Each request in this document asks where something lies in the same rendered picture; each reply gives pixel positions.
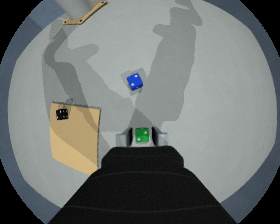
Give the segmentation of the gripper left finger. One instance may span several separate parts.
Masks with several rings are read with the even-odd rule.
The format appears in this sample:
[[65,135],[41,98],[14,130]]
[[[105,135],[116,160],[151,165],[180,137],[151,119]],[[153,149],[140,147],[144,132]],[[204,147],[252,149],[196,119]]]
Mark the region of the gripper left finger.
[[129,147],[133,141],[133,129],[128,127],[122,134],[116,135],[116,147]]

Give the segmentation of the green die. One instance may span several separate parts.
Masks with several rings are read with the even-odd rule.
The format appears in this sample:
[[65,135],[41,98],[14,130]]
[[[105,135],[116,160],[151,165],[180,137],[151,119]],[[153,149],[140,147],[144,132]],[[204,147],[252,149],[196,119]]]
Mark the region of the green die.
[[136,128],[136,142],[149,142],[149,129]]

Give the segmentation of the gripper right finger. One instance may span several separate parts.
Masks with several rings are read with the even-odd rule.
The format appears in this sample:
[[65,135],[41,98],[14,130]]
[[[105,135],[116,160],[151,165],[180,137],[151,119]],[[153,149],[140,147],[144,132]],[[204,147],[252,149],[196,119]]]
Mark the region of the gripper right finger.
[[168,146],[168,133],[162,133],[157,127],[152,127],[152,141],[156,146]]

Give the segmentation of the black die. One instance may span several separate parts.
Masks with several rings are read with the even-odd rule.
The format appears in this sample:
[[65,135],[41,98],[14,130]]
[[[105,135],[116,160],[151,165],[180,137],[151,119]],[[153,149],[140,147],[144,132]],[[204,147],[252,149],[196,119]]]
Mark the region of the black die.
[[56,110],[56,116],[57,116],[57,120],[68,119],[68,110],[67,109]]

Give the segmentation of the blue die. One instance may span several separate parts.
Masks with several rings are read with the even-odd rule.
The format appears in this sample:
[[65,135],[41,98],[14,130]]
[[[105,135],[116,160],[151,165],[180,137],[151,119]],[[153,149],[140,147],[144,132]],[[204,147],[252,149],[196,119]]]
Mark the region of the blue die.
[[127,77],[126,79],[129,83],[132,91],[134,91],[140,87],[143,87],[143,82],[138,73],[131,75],[131,76]]

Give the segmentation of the tan square mat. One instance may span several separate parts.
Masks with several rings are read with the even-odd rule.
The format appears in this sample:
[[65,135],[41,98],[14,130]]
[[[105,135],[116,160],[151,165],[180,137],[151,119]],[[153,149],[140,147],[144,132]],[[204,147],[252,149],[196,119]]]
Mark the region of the tan square mat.
[[[57,120],[56,110],[67,109],[68,119]],[[99,109],[51,103],[52,157],[91,175],[98,170]]]

